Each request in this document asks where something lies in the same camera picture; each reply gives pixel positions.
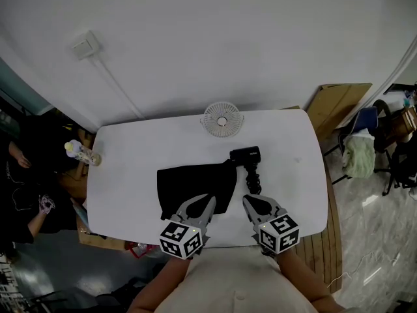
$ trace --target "gray floor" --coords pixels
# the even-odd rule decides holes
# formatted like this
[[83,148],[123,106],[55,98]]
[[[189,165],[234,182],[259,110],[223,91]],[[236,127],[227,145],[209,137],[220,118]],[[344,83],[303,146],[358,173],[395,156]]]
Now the gray floor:
[[[332,136],[321,147],[326,151],[335,144]],[[339,150],[326,157],[332,180],[343,175],[341,161]],[[377,154],[375,167],[388,167],[385,155]],[[343,272],[352,277],[345,275],[342,289],[334,295],[342,306],[381,313],[401,292],[417,293],[417,202],[402,188],[392,188],[382,197],[388,180],[389,174],[376,173],[369,179],[345,179],[334,185]]]
[[[332,138],[322,148],[335,144]],[[326,161],[333,179],[342,175],[339,151]],[[377,155],[377,167],[387,167],[384,156]],[[387,182],[388,174],[379,173],[334,186],[341,222],[343,271],[351,276],[344,275],[342,290],[334,297],[343,306],[359,306],[366,312],[386,312],[402,291],[417,293],[417,202],[400,188],[382,197]],[[133,276],[149,278],[158,261],[146,257],[137,260],[129,251],[81,245],[73,231],[40,235],[35,244],[17,248],[21,258],[14,271],[24,296],[73,289],[77,302],[84,307],[94,304],[94,296],[117,289]]]

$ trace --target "fan grille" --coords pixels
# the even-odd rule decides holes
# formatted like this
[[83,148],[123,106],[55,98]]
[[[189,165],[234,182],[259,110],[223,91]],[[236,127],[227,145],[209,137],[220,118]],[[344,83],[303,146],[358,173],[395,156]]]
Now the fan grille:
[[217,102],[204,112],[203,125],[215,137],[231,137],[240,130],[242,116],[232,103]]

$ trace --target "water bottle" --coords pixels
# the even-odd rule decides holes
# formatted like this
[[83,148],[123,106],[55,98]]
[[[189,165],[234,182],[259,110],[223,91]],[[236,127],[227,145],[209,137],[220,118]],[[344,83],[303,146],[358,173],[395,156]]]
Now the water bottle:
[[98,166],[102,161],[102,157],[99,154],[86,148],[77,140],[71,140],[70,142],[65,143],[65,149],[66,155],[70,158],[75,158],[86,164]]

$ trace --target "person's hand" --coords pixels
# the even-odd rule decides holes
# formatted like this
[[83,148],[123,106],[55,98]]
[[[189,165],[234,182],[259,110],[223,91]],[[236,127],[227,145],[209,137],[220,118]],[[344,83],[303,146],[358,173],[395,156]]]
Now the person's hand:
[[23,168],[30,168],[32,166],[31,162],[25,158],[22,151],[16,155],[16,160],[18,161],[18,164]]
[[55,208],[55,203],[48,195],[43,195],[39,198],[39,212],[47,215]]

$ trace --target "black camera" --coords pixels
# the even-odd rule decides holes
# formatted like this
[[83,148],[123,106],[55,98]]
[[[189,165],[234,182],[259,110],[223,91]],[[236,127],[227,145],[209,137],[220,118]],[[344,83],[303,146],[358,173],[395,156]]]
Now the black camera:
[[261,152],[258,146],[244,149],[234,149],[230,152],[230,160],[236,166],[243,166],[248,172],[246,185],[251,194],[259,195],[262,191],[259,175],[256,174],[258,163],[261,162]]

